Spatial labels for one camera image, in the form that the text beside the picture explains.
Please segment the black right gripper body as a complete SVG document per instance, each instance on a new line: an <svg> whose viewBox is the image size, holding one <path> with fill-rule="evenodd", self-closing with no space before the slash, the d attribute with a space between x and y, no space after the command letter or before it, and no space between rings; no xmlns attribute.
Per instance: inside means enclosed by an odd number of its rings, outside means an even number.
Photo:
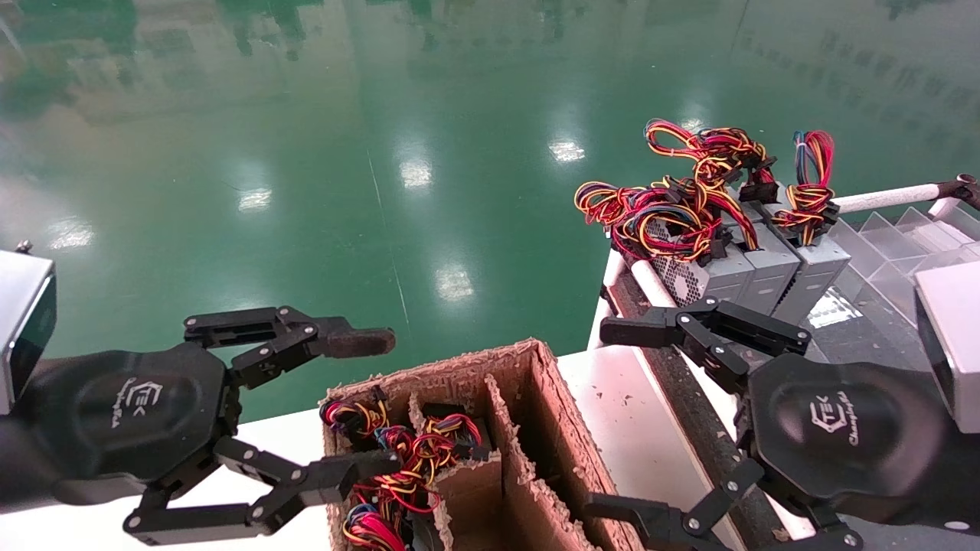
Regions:
<svg viewBox="0 0 980 551"><path fill-rule="evenodd" d="M749 374L741 416L764 490L787 510L978 527L978 436L960 432L931 374L784 354Z"/></svg>

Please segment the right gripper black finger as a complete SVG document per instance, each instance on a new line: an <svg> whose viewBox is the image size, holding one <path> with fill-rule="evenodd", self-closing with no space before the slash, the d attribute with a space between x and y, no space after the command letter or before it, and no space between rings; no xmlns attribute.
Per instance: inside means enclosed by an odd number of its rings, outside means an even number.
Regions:
<svg viewBox="0 0 980 551"><path fill-rule="evenodd" d="M605 344L646 349L676 347L729 394L748 385L749 364L728 345L734 342L778 357L804 355L811 335L804 328L715 297L685 307L651 307L640 318L604 318L599 339Z"/></svg>
<svg viewBox="0 0 980 551"><path fill-rule="evenodd" d="M714 527L764 479L766 472L753 459L744 459L693 510L664 502L591 493L586 500L588 517L629 523L647 550L728 550ZM832 510L809 510L815 522L813 536L803 540L777 541L766 550L861 550L862 537L833 515Z"/></svg>

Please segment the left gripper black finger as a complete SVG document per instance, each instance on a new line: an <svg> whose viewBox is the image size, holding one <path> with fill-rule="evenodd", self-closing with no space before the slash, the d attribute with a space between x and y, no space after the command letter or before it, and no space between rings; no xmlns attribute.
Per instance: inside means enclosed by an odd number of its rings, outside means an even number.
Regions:
<svg viewBox="0 0 980 551"><path fill-rule="evenodd" d="M234 439L217 440L211 457L228 468L269 485L252 504L169 508L172 492L150 487L123 530L148 546L273 536L307 508L340 504L358 481L399 471L394 452L374 450L325 456L305 466Z"/></svg>
<svg viewBox="0 0 980 551"><path fill-rule="evenodd" d="M205 349L251 345L231 361L237 386L258 387L315 358L365 358L390 353L391 328L353 328L346 317L312 317L291 306L195 315L183 322L187 342Z"/></svg>

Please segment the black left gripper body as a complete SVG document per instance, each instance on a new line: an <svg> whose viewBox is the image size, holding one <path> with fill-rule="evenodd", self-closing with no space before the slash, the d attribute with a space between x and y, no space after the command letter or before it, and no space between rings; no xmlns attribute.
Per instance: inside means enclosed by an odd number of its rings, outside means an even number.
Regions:
<svg viewBox="0 0 980 551"><path fill-rule="evenodd" d="M195 343L43 360L31 377L31 435L52 491L189 491L235 435L238 390Z"/></svg>

